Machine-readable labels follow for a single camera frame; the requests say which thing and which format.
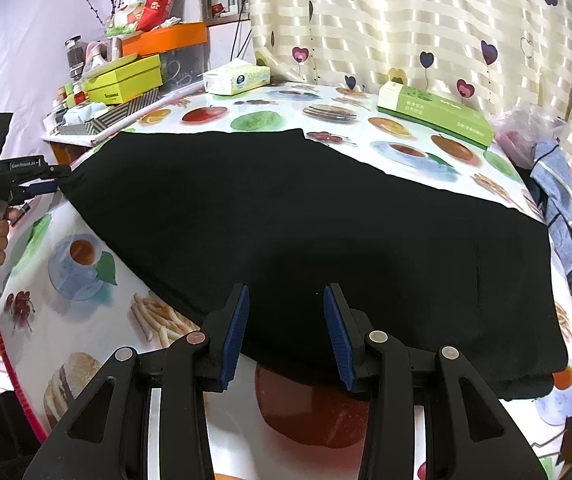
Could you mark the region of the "black pants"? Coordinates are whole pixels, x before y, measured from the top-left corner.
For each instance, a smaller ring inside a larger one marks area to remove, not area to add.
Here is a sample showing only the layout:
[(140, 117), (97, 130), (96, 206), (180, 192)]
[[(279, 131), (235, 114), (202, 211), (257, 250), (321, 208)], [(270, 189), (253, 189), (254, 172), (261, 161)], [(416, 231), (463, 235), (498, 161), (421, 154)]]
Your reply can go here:
[(568, 353), (548, 230), (500, 204), (389, 176), (299, 130), (120, 133), (62, 192), (191, 321), (249, 288), (243, 352), (337, 387), (323, 292), (408, 347), (464, 353), (507, 400), (545, 396)]

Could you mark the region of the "striped side table mat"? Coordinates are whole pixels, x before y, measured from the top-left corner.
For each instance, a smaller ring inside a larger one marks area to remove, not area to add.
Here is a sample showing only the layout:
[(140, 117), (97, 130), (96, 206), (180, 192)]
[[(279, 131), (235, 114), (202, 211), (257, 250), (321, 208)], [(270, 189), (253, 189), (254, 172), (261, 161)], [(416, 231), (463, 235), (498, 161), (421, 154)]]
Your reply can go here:
[(118, 105), (88, 102), (67, 110), (62, 121), (54, 127), (54, 134), (65, 136), (97, 136), (122, 119), (139, 112), (161, 99), (158, 89), (149, 90), (136, 98)]

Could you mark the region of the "dark pump bottle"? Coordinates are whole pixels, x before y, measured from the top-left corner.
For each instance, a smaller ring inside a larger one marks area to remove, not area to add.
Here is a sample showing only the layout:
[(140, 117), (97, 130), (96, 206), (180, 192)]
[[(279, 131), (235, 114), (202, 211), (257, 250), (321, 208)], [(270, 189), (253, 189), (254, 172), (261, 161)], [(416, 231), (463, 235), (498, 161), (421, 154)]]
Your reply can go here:
[(85, 44), (80, 35), (73, 36), (65, 41), (66, 59), (69, 64), (69, 73), (73, 81), (82, 77), (85, 67)]

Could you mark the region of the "yellow green shoe box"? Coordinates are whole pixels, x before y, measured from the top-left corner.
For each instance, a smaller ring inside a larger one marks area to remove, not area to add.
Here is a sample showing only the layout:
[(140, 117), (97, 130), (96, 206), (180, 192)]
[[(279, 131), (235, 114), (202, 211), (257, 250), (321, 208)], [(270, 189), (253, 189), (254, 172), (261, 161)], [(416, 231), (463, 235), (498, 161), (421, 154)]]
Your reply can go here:
[(161, 61), (156, 54), (98, 75), (86, 82), (84, 90), (92, 102), (120, 105), (162, 84)]

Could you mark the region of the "blue patterned garment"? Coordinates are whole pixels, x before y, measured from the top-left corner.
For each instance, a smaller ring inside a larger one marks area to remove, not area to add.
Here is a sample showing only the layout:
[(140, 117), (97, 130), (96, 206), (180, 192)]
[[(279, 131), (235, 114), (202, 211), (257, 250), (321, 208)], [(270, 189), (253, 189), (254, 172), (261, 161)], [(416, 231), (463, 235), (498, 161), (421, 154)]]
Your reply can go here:
[(531, 180), (540, 188), (544, 221), (568, 282), (572, 282), (572, 174), (558, 143), (533, 148)]

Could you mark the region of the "orange box lid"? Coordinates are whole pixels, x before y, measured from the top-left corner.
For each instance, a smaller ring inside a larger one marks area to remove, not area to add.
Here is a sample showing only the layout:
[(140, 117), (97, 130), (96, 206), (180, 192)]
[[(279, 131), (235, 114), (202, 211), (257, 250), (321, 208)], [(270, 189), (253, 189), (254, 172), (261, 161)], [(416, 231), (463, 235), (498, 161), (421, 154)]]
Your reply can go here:
[(207, 26), (203, 22), (179, 23), (170, 27), (142, 32), (121, 42), (124, 56), (148, 56), (208, 42)]

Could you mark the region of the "white green tissue pack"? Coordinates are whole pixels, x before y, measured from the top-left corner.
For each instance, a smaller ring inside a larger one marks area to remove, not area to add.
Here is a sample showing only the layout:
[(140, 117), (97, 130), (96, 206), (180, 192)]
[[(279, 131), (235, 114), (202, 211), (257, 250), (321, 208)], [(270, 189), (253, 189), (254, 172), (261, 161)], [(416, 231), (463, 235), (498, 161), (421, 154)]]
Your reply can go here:
[(203, 74), (205, 91), (216, 96), (237, 96), (249, 90), (267, 86), (271, 70), (236, 58)]

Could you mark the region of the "long green white box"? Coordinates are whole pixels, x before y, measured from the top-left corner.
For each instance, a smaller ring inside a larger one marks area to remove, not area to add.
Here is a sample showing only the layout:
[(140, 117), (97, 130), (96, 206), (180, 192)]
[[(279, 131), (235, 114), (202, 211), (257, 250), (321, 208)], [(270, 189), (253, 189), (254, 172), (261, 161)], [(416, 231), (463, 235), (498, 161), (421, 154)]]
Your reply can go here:
[(488, 148), (493, 140), (494, 130), (478, 110), (394, 81), (379, 89), (377, 107), (382, 113), (452, 134), (479, 148)]

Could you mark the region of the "clear plastic bag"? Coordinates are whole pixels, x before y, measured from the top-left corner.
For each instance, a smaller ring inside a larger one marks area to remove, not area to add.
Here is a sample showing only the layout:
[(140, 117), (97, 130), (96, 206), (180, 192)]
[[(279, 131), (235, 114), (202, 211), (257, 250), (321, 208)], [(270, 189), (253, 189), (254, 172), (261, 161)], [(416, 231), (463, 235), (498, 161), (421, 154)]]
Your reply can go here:
[(536, 161), (536, 148), (543, 144), (559, 144), (569, 131), (568, 124), (539, 105), (519, 103), (511, 110), (492, 116), (493, 140), (514, 166), (531, 169)]

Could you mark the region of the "heart pattern curtain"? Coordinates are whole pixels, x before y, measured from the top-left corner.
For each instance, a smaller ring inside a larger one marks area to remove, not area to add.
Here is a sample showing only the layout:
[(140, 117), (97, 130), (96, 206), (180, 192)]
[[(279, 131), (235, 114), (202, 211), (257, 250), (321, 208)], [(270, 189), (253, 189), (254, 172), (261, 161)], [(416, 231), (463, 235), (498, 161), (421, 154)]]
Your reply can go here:
[(248, 0), (253, 50), (282, 80), (391, 80), (494, 116), (520, 103), (566, 120), (572, 168), (572, 0)]

